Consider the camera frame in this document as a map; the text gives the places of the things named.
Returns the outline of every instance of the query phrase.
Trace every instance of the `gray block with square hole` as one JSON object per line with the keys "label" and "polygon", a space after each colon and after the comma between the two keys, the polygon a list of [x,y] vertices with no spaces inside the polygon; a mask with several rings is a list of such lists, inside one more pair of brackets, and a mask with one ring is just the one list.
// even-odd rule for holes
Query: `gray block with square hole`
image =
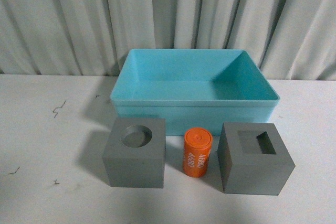
{"label": "gray block with square hole", "polygon": [[272,123],[224,123],[217,155],[228,194],[279,195],[295,167]]}
{"label": "gray block with square hole", "polygon": [[165,120],[117,118],[102,156],[110,186],[163,188]]}

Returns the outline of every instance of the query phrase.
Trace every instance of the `plastic bin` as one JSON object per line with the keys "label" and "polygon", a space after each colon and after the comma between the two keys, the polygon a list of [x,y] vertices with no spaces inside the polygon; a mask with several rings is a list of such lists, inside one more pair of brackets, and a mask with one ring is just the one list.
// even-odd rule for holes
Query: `plastic bin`
{"label": "plastic bin", "polygon": [[165,118],[167,135],[267,122],[279,96],[243,50],[133,49],[111,93],[120,117]]}

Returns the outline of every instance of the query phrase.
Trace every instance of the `white curtain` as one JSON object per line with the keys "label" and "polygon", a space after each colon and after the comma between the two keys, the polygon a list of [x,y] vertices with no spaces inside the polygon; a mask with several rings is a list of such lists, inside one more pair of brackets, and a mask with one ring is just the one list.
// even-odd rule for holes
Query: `white curtain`
{"label": "white curtain", "polygon": [[118,75],[132,48],[237,48],[269,79],[336,80],[335,0],[0,0],[0,71]]}

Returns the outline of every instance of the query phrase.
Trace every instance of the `table surface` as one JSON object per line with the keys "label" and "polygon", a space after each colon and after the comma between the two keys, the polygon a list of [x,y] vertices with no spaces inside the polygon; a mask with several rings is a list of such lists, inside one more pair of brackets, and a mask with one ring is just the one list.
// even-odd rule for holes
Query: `table surface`
{"label": "table surface", "polygon": [[336,222],[336,82],[270,81],[281,99],[269,122],[296,168],[261,196],[223,193],[218,137],[202,178],[183,174],[183,137],[168,136],[164,189],[108,186],[115,81],[0,75],[0,223]]}

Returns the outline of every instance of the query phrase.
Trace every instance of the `orange can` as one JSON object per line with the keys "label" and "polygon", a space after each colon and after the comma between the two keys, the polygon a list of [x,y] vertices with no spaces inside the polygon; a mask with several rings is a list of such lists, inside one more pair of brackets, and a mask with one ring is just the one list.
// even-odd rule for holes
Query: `orange can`
{"label": "orange can", "polygon": [[195,127],[184,134],[183,171],[190,177],[202,177],[208,168],[212,135],[204,128]]}

